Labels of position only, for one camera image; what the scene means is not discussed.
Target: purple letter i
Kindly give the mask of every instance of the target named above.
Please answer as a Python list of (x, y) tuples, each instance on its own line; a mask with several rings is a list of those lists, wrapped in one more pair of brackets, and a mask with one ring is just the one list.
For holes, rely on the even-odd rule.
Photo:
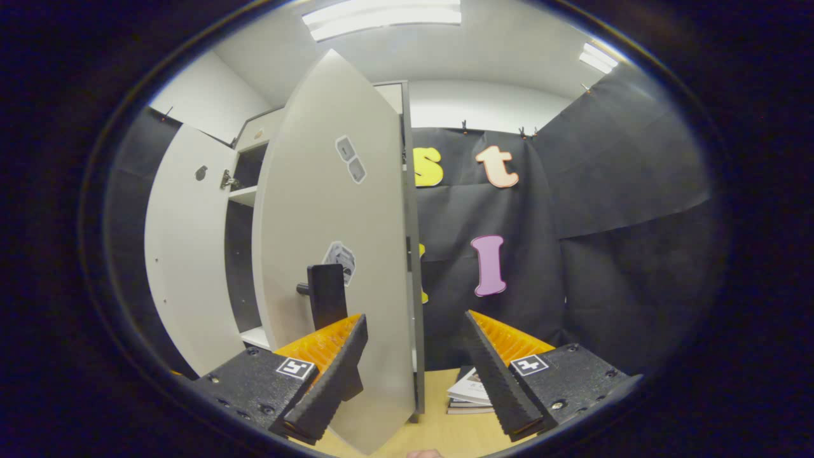
[(476, 296), (502, 293), (506, 282), (501, 279), (501, 236), (481, 236), (472, 240), (472, 248), (478, 252), (480, 284), (475, 288)]

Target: ceiling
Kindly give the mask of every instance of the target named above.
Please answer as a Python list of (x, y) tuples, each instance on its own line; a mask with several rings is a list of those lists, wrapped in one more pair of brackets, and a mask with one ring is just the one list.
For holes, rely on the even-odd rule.
[(470, 80), (568, 99), (603, 76), (578, 60), (590, 37), (519, 0), (461, 0), (462, 25), (397, 25), (316, 43), (301, 16), (335, 0), (293, 2), (228, 37), (215, 52), (274, 106), (329, 49), (373, 81)]

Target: gray sticker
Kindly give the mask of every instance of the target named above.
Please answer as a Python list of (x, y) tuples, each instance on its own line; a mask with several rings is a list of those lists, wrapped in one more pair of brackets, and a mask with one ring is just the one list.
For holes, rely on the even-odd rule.
[(345, 286), (351, 284), (353, 274), (356, 272), (356, 257), (353, 255), (353, 251), (343, 245), (342, 242), (336, 241), (328, 246), (328, 251), (325, 253), (322, 263), (341, 264)]
[(348, 172), (351, 173), (351, 178), (353, 178), (353, 182), (356, 184), (361, 183), (365, 180), (365, 176), (367, 176), (367, 172), (365, 172), (365, 166), (361, 164), (359, 158), (357, 157), (350, 164), (348, 164)]
[(345, 162), (350, 161), (356, 155), (356, 150), (353, 149), (351, 139), (349, 139), (347, 135), (339, 137), (339, 139), (336, 140), (336, 151), (339, 153), (339, 157)]

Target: yellow letter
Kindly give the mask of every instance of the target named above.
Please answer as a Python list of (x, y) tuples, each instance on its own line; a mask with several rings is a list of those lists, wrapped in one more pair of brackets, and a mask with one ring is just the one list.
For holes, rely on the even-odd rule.
[[(424, 245), (418, 244), (418, 259), (421, 259), (424, 256), (424, 252), (427, 249), (424, 248)], [(426, 304), (430, 301), (430, 297), (427, 296), (427, 293), (424, 293), (424, 287), (421, 288), (421, 303)]]
[(444, 169), (438, 164), (440, 161), (441, 153), (435, 148), (413, 148), (413, 166), (417, 187), (435, 186), (441, 183)]

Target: keyhole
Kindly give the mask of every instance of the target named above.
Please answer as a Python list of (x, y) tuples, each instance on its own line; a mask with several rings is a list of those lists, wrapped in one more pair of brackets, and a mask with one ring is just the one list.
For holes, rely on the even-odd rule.
[(206, 178), (206, 165), (201, 165), (201, 168), (195, 171), (195, 179), (198, 181), (203, 181)]

